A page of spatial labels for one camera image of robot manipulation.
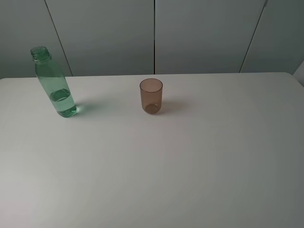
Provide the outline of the green transparent plastic bottle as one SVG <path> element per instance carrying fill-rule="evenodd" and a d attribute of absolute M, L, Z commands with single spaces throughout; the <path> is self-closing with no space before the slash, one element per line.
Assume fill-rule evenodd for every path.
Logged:
<path fill-rule="evenodd" d="M 35 63 L 36 77 L 56 112 L 64 118 L 75 115 L 77 106 L 71 95 L 65 74 L 52 59 L 48 49 L 45 46 L 34 47 L 30 53 Z"/>

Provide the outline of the pink translucent plastic cup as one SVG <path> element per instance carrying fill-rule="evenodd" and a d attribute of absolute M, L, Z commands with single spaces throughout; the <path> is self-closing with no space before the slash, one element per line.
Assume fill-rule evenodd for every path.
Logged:
<path fill-rule="evenodd" d="M 156 78 L 147 78 L 140 83 L 142 109 L 148 114 L 156 114 L 162 105 L 163 83 Z"/>

